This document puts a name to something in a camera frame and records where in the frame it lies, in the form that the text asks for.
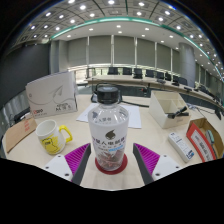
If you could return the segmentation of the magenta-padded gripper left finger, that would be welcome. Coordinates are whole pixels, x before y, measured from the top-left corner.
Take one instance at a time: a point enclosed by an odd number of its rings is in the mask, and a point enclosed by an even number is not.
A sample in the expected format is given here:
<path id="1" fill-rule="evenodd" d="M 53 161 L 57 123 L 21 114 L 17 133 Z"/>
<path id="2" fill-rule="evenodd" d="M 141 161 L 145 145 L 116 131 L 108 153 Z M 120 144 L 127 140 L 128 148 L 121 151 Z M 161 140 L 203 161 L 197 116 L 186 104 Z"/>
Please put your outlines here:
<path id="1" fill-rule="evenodd" d="M 90 154 L 91 144 L 87 143 L 66 155 L 56 155 L 43 169 L 76 185 L 80 185 Z"/>

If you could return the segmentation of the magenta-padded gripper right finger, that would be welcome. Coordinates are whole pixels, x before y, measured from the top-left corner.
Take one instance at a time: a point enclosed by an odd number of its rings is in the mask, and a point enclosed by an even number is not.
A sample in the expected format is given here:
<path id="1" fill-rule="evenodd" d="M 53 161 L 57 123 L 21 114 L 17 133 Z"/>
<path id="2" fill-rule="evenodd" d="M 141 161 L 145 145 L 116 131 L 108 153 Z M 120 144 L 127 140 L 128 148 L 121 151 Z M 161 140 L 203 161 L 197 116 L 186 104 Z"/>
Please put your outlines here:
<path id="1" fill-rule="evenodd" d="M 140 144 L 133 144 L 133 154 L 145 185 L 181 170 L 181 166 L 168 155 L 159 155 Z"/>

